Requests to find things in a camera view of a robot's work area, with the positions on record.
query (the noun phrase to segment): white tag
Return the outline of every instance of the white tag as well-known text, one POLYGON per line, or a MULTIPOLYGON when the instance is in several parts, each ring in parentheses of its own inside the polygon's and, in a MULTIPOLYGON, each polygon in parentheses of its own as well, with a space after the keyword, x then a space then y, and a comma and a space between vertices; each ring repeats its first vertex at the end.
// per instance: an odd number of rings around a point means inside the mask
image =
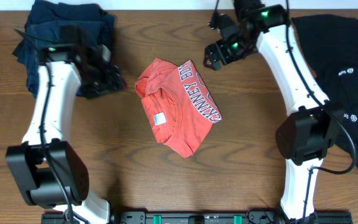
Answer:
POLYGON ((167 119, 165 118, 164 112, 154 115, 154 123, 155 125, 160 125, 166 123, 167 119))

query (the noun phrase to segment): wooden table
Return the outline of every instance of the wooden table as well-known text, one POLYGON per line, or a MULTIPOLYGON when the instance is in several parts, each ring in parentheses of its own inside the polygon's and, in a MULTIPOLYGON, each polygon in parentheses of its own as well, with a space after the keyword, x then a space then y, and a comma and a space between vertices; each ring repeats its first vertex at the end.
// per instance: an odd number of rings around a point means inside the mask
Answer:
MULTIPOLYGON (((27 206, 4 160, 21 143, 35 100, 25 87, 25 66, 12 51, 13 31, 29 12, 0 12, 0 223, 39 223, 43 210, 27 206)), ((292 16, 358 11, 293 11, 292 16)), ((91 188, 117 209, 247 210, 277 207, 285 161, 274 139, 286 118, 282 96, 261 55, 214 72, 202 65, 204 48, 220 39, 206 26, 211 11, 116 11, 116 64, 128 90, 96 100, 77 98, 72 146, 89 170, 91 188), (183 159, 157 144, 134 82, 155 57, 177 65, 192 59, 223 114, 196 154, 183 159)), ((351 159, 334 147, 324 166, 344 169, 351 159)), ((320 172, 316 209, 350 210, 358 223, 358 170, 320 172)))

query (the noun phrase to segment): white logo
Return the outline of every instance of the white logo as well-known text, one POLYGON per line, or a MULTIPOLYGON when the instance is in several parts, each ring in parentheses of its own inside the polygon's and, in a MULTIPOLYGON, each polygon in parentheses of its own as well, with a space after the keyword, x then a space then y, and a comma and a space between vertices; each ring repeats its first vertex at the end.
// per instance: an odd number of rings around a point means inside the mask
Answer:
POLYGON ((353 122, 355 122, 355 121, 357 121, 357 117, 356 117, 355 115, 352 115, 352 116, 351 116, 351 120, 352 120, 353 122))

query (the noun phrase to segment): green light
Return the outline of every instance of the green light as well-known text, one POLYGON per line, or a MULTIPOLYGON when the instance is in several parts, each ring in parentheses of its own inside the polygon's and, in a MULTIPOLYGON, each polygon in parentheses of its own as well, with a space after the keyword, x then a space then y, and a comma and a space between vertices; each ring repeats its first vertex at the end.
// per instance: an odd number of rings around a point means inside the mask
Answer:
POLYGON ((261 12, 261 15, 267 17, 269 15, 269 12, 268 11, 261 12))

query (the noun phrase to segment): brown tabletop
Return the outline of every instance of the brown tabletop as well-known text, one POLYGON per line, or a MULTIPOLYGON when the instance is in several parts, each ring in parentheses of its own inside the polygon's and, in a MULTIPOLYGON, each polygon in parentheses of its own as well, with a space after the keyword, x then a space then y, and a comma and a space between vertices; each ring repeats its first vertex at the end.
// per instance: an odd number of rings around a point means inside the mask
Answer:
MULTIPOLYGON (((44 212, 25 204, 5 163, 6 148, 21 143, 35 100, 25 87, 25 66, 12 51, 13 31, 29 12, 0 12, 0 223, 39 223, 44 212)), ((292 16, 358 10, 297 10, 292 16)), ((114 207, 150 211, 247 210, 277 207, 285 161, 274 133, 286 118, 284 102, 261 55, 218 72, 202 65, 204 48, 218 39, 207 27, 211 11, 116 11, 116 64, 129 87, 95 100, 77 98, 71 145, 89 170, 91 188, 114 207), (134 82, 155 57, 180 65, 192 59, 223 115, 196 154, 183 159, 157 144, 134 82)), ((341 170, 351 162, 337 147, 323 166, 341 170)), ((318 210, 350 210, 358 223, 358 170, 318 174, 318 210)))

